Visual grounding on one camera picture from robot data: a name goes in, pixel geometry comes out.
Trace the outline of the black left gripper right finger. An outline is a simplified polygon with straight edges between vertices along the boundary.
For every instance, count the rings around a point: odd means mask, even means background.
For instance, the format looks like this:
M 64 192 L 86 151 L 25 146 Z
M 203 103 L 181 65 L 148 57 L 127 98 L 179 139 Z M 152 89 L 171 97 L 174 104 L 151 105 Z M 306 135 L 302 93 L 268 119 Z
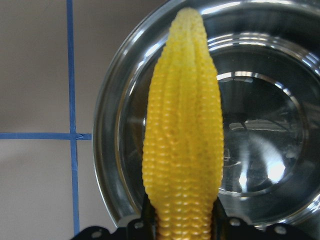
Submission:
M 214 201 L 211 217 L 211 239 L 212 240 L 227 240 L 227 214 L 220 201 L 217 198 Z

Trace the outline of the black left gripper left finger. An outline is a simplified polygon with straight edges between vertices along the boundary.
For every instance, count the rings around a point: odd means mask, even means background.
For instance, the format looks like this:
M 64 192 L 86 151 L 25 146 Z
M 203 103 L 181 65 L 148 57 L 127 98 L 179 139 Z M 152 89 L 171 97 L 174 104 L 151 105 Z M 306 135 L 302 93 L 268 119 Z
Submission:
M 141 222 L 143 223 L 143 235 L 146 240 L 156 239 L 156 213 L 152 206 L 148 195 L 145 193 L 143 198 L 143 205 L 141 211 Z

